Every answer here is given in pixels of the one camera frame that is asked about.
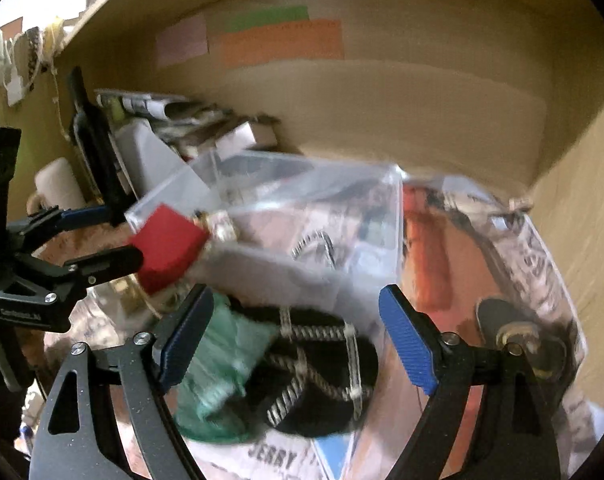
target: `clear plastic bin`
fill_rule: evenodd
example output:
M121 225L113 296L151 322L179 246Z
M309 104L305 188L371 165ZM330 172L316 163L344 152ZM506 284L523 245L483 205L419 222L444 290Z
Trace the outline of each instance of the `clear plastic bin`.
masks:
M185 216L225 210L239 244L306 265L395 283L402 244L402 176L395 165L364 164L268 152L220 160L215 150L131 207L134 230L165 203Z

